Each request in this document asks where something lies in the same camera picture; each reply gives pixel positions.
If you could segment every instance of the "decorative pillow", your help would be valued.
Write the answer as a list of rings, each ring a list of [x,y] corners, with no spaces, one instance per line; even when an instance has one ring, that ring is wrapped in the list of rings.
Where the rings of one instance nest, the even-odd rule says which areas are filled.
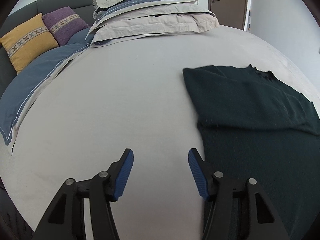
[[[66,45],[78,31],[89,27],[69,6],[43,15],[42,20],[60,46]]]
[[[39,13],[0,38],[17,73],[42,53],[58,47],[41,17]]]

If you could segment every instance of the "door handle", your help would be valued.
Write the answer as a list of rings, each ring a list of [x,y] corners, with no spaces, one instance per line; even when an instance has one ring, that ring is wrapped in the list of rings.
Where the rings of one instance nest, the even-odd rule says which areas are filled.
[[[220,0],[211,0],[212,1],[212,3],[214,3],[214,1],[220,1]]]

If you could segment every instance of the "gray upholstered headboard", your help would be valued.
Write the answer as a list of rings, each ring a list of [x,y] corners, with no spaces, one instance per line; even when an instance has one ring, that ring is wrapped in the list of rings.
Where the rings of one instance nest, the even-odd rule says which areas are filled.
[[[39,13],[44,15],[66,6],[70,6],[89,26],[92,26],[94,22],[92,13],[95,9],[92,0],[38,0],[9,15],[0,29],[0,37]],[[7,52],[0,44],[0,98],[16,75]]]

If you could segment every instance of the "bed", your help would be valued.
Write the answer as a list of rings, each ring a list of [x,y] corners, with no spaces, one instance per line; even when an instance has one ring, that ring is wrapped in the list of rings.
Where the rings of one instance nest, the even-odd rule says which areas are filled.
[[[46,10],[71,6],[71,1],[76,0]],[[93,6],[89,0],[77,1],[81,6],[77,2],[71,7],[92,25]],[[28,8],[12,14],[1,33],[19,24],[11,19],[22,22],[31,17]],[[1,64],[5,88],[15,73],[7,59],[1,60],[6,62]],[[150,36],[87,48],[30,106],[13,150],[0,140],[0,176],[10,198],[35,230],[66,178],[92,178],[131,148],[132,172],[124,196],[112,205],[120,238],[198,239],[203,202],[187,155],[190,148],[203,155],[203,145],[182,70],[249,64],[272,71],[320,113],[320,94],[303,73],[271,45],[242,30],[219,26],[198,34]],[[90,240],[88,203],[85,210]]]
[[[58,8],[70,6],[88,25],[92,25],[94,19],[92,13],[96,8],[95,0],[38,0],[26,5],[22,9],[11,14],[0,28],[0,36],[11,31],[14,27],[29,20],[38,13],[46,14]],[[0,98],[7,86],[17,75],[12,66],[7,52],[0,44]],[[0,181],[1,211],[0,211],[0,237],[3,239],[19,240],[31,239],[33,231],[16,210],[12,200],[8,196],[2,181]]]

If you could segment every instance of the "purple pillow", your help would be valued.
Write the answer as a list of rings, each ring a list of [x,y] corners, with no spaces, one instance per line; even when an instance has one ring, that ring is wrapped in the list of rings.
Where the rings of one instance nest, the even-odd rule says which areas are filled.
[[[69,6],[43,15],[42,20],[60,46],[66,45],[74,34],[89,27]]]

